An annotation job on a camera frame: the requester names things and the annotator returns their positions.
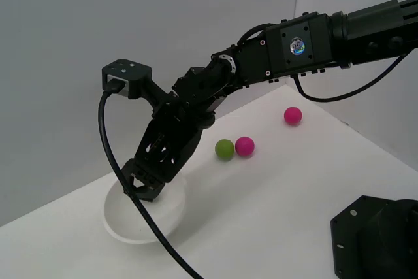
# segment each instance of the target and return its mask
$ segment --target round label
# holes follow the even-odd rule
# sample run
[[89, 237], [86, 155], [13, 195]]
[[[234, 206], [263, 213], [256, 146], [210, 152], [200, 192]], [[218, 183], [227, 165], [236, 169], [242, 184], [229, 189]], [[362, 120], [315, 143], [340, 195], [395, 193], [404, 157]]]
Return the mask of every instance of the round label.
[[292, 39], [290, 43], [290, 51], [294, 55], [300, 55], [305, 51], [305, 43], [299, 37]]

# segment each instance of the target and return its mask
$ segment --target white table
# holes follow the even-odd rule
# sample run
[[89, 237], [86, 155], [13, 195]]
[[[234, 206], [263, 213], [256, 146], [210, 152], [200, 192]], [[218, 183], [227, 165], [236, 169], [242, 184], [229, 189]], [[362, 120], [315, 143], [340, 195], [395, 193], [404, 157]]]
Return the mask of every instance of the white table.
[[[283, 123], [289, 106], [303, 111], [298, 127]], [[256, 143], [251, 159], [214, 157], [217, 140], [244, 135]], [[418, 199], [417, 172], [288, 86], [217, 120], [183, 173], [189, 207], [169, 239], [205, 278], [336, 278], [335, 215], [361, 195]], [[0, 227], [0, 278], [187, 278], [159, 244], [107, 234], [101, 210], [114, 181]]]

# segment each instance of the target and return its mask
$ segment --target white wall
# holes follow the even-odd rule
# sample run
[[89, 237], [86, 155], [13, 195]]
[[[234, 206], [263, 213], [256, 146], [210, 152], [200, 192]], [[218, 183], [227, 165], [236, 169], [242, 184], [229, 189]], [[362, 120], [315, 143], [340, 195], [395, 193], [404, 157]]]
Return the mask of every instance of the white wall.
[[[332, 14], [376, 5], [388, 0], [297, 0], [296, 15], [305, 11]], [[373, 88], [337, 103], [320, 105], [356, 131], [418, 170], [418, 52], [411, 53], [391, 74]], [[393, 60], [330, 69], [301, 79], [306, 92], [331, 97], [371, 81]]]
[[[0, 225], [110, 172], [97, 132], [101, 68], [153, 67], [168, 90], [249, 28], [292, 18], [295, 0], [0, 0]], [[278, 85], [233, 95], [224, 114]], [[145, 101], [109, 100], [123, 164], [151, 118]]]

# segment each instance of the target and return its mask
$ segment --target robotic arm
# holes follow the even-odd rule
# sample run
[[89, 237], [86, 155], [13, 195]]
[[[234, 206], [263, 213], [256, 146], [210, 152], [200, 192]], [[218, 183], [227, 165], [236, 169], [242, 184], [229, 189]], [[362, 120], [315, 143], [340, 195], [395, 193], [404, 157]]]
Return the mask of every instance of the robotic arm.
[[[124, 81], [119, 94], [145, 98], [153, 107], [152, 121], [123, 175], [135, 197], [153, 201], [192, 156], [202, 130], [215, 122], [215, 109], [234, 91], [286, 76], [299, 88], [298, 75], [405, 56], [416, 47], [418, 0], [392, 0], [351, 14], [305, 12], [254, 27], [237, 45], [213, 54], [206, 67], [190, 68], [170, 93], [152, 80], [150, 67], [117, 60], [102, 69], [103, 89], [112, 79]], [[134, 177], [144, 185], [136, 188]]]

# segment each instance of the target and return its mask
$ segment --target magenta ball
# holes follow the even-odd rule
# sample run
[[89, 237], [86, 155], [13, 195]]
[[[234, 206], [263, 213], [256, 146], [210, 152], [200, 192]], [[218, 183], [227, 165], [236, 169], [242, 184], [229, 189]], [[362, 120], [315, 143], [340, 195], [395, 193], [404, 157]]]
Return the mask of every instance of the magenta ball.
[[302, 120], [302, 112], [297, 107], [289, 107], [285, 111], [285, 121], [290, 125], [298, 125]]
[[254, 152], [254, 141], [249, 137], [240, 137], [235, 142], [235, 150], [239, 156], [248, 157]]

